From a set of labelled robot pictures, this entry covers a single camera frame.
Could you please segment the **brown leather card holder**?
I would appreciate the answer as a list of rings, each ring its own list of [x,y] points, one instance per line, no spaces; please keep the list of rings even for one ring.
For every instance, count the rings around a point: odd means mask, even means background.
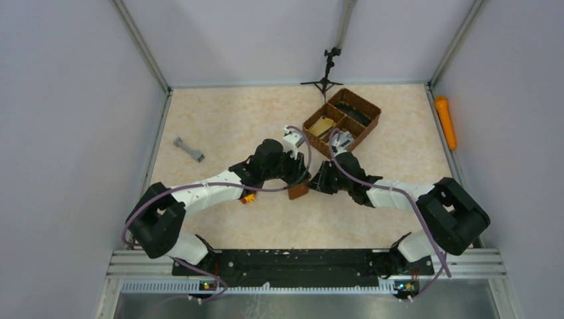
[[[308,181],[304,181],[298,185],[295,185],[287,190],[289,200],[298,199],[309,192],[309,188],[307,186]]]

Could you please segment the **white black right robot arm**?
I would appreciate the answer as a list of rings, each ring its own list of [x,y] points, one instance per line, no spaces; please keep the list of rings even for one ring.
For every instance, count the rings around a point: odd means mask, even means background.
[[[390,249],[390,265],[409,273],[424,257],[460,256],[491,224],[489,215],[453,178],[431,184],[404,183],[369,175],[350,152],[324,161],[308,184],[315,191],[344,191],[352,200],[372,208],[394,208],[415,213],[422,228],[402,236]]]

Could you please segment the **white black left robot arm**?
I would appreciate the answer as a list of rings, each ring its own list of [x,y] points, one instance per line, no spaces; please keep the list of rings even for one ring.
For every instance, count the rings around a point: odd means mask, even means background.
[[[282,140],[266,139],[245,161],[208,179],[173,188],[155,183],[126,219],[124,232],[149,258],[181,259],[196,274],[206,274],[213,266],[212,250],[198,236],[182,233],[185,218],[226,201],[265,193],[266,181],[280,179],[286,190],[303,183],[310,177],[311,162],[298,150],[305,142],[297,133]]]

